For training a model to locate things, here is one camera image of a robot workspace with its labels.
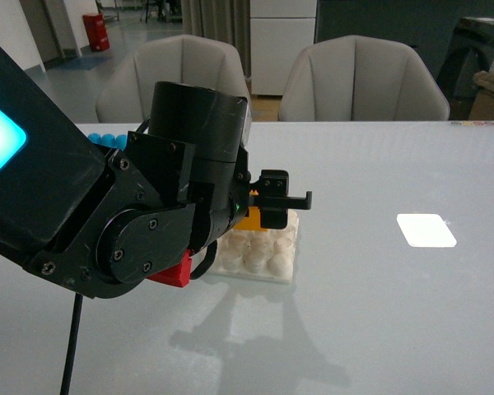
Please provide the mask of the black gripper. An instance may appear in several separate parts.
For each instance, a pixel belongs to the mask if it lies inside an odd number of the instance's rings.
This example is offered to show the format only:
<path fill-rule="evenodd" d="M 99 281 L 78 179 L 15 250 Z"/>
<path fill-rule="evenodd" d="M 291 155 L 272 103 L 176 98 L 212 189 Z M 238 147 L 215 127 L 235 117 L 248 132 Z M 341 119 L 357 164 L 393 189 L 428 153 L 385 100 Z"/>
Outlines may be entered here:
<path fill-rule="evenodd" d="M 249 154 L 238 149 L 236 162 L 212 162 L 210 176 L 192 186 L 195 203 L 191 230 L 191 249 L 200 251 L 249 214 L 250 192 L 254 189 L 248 171 Z M 260 226 L 264 229 L 285 229 L 289 210 L 310 210 L 312 192 L 304 197 L 291 197 L 286 170 L 262 170 L 258 181 Z"/>

